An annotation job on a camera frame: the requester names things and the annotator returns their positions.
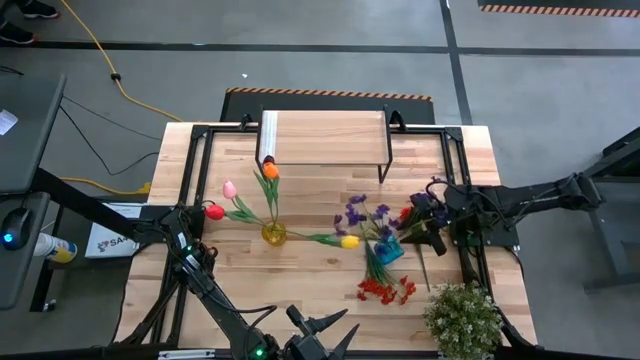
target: concrete floor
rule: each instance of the concrete floor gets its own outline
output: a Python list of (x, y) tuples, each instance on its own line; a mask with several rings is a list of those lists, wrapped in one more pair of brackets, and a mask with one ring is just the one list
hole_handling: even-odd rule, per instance
[[(114, 0), (69, 3), (104, 41), (206, 44), (447, 46), (438, 0)], [(87, 40), (61, 8), (55, 21), (16, 23), (45, 40)], [(458, 46), (638, 49), (640, 20), (482, 13), (451, 2)], [(433, 96), (439, 124), (460, 124), (450, 56), (428, 53), (110, 51), (127, 91), (187, 120), (219, 117), (235, 86), (399, 92)], [(592, 163), (637, 127), (640, 59), (635, 56), (460, 56), (471, 119), (488, 125), (504, 184), (555, 180)], [(68, 76), (66, 95), (160, 137), (167, 119), (124, 100), (98, 51), (0, 49), (0, 65), (29, 75)], [(63, 101), (112, 169), (158, 149)], [(133, 190), (150, 181), (154, 160), (110, 177), (64, 116), (43, 165), (59, 176)], [(81, 187), (92, 195), (102, 194)], [(586, 214), (550, 211), (519, 226), (536, 332), (553, 349), (639, 357), (640, 289), (586, 295), (582, 283), (607, 273)], [(59, 308), (0, 313), (2, 353), (107, 344), (117, 325), (127, 269), (63, 274)]]

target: yellow cable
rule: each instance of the yellow cable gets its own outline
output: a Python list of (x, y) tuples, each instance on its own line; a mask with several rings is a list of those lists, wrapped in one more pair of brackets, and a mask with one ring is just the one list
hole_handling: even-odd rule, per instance
[(149, 191), (151, 190), (151, 183), (149, 182), (144, 183), (144, 186), (136, 191), (120, 191), (120, 190), (112, 189), (108, 186), (104, 186), (93, 180), (84, 179), (84, 178), (64, 177), (64, 178), (60, 178), (60, 180), (89, 184), (114, 195), (142, 195), (142, 194), (148, 194)]
[[(116, 71), (116, 68), (113, 66), (113, 63), (111, 63), (111, 59), (109, 58), (109, 55), (107, 55), (107, 53), (104, 51), (104, 49), (102, 48), (102, 45), (100, 45), (100, 42), (98, 41), (98, 39), (96, 39), (96, 37), (93, 35), (93, 32), (91, 32), (91, 30), (89, 29), (89, 27), (87, 25), (84, 24), (84, 22), (80, 19), (80, 17), (78, 15), (76, 15), (75, 11), (73, 11), (73, 9), (71, 8), (71, 6), (69, 6), (69, 4), (67, 4), (67, 2), (65, 0), (60, 0), (62, 1), (62, 4), (67, 8), (67, 10), (69, 10), (69, 12), (71, 13), (71, 15), (73, 15), (73, 17), (78, 21), (78, 23), (80, 23), (80, 25), (82, 25), (82, 27), (87, 31), (87, 33), (89, 34), (89, 36), (91, 36), (91, 39), (93, 39), (93, 42), (96, 44), (96, 46), (98, 47), (98, 49), (100, 49), (100, 52), (102, 52), (102, 56), (104, 56), (104, 59), (107, 61), (107, 64), (109, 65), (109, 67), (111, 68), (111, 73), (112, 74), (117, 74), (118, 72)], [(122, 95), (129, 101), (131, 101), (132, 103), (136, 104), (136, 105), (140, 105), (144, 108), (147, 108), (151, 111), (155, 111), (159, 114), (162, 114), (166, 117), (169, 117), (175, 121), (178, 122), (183, 122), (184, 120), (182, 120), (181, 118), (168, 113), (164, 110), (160, 110), (158, 108), (155, 108), (151, 105), (147, 105), (141, 101), (138, 101), (134, 98), (132, 98), (131, 96), (127, 95), (127, 93), (124, 91), (124, 88), (122, 87), (122, 84), (120, 84), (120, 80), (115, 79), (116, 84), (118, 84), (118, 88), (120, 89), (120, 92), (122, 93)]]

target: plastic bottle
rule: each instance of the plastic bottle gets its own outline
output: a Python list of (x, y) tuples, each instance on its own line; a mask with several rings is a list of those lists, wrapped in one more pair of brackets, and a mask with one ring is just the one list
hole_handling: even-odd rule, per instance
[(44, 256), (48, 260), (66, 264), (73, 260), (78, 253), (78, 247), (66, 240), (49, 234), (40, 233), (33, 256)]

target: pink tulip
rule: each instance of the pink tulip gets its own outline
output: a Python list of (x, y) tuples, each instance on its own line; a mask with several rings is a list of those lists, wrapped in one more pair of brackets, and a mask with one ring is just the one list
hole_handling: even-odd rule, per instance
[(222, 195), (225, 199), (233, 199), (236, 196), (236, 187), (229, 180), (225, 181), (222, 185)]

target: yellow vase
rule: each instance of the yellow vase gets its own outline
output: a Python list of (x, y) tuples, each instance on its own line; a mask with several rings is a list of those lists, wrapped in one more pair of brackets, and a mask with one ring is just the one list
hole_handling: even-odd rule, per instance
[(287, 241), (287, 228), (283, 223), (269, 223), (262, 227), (262, 238), (269, 245), (282, 246)]

